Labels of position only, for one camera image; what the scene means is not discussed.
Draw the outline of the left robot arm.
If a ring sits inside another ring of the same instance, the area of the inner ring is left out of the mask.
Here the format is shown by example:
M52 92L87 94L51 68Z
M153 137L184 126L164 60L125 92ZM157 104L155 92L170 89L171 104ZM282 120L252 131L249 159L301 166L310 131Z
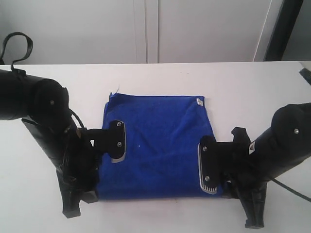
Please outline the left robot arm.
M72 115L68 91L57 81L1 70L0 118L21 119L55 166L67 218L80 216L81 200L97 201L95 153Z

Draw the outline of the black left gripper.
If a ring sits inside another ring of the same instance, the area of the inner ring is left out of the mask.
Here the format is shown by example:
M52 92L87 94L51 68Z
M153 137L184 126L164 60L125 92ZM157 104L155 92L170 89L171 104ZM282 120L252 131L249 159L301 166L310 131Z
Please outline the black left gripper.
M31 120L23 118L22 122L56 168L63 215L80 216L81 194L85 203L99 200L95 187L99 180L98 156L90 141L79 135L77 127L73 125L61 133L53 133L49 128Z

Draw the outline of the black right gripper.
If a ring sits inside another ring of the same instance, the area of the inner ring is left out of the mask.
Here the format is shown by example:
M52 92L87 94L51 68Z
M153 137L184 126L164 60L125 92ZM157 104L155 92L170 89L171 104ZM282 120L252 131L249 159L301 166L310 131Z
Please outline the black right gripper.
M251 140L246 128L235 127L232 142L225 142L223 160L223 197L240 199L246 214L245 228L264 227L267 183L257 181L260 172L250 161Z

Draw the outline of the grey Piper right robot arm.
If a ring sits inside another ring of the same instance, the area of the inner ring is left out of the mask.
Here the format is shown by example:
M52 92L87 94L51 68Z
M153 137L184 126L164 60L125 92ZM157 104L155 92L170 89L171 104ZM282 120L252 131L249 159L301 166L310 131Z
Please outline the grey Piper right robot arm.
M278 109L271 126L236 153L229 180L246 214L245 227L264 227L267 184L311 156L311 105L288 104Z

